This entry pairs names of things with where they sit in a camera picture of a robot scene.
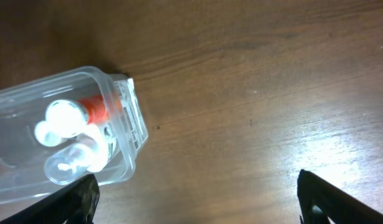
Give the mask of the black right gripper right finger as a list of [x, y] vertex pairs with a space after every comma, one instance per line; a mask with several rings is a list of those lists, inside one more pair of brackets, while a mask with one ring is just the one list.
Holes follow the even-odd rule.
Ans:
[[302, 224], [383, 223], [383, 214], [304, 169], [298, 176], [297, 196]]

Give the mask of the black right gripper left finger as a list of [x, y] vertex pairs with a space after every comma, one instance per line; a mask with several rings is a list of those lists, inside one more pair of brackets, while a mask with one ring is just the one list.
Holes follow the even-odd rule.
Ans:
[[99, 196], [96, 177], [88, 174], [0, 224], [92, 224]]

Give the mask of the white cylindrical bottle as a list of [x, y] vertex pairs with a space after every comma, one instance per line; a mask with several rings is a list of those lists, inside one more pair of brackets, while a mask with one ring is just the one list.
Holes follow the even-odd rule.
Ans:
[[89, 124], [73, 143], [48, 157], [45, 175], [54, 184], [67, 185], [85, 172], [100, 172], [112, 159], [116, 145], [109, 122]]

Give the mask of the white tube with red cap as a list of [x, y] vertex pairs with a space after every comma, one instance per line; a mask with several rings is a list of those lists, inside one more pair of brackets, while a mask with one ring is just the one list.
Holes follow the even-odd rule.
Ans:
[[45, 110], [45, 120], [61, 138], [74, 138], [89, 124], [101, 124], [111, 119], [102, 95], [80, 100], [52, 101]]

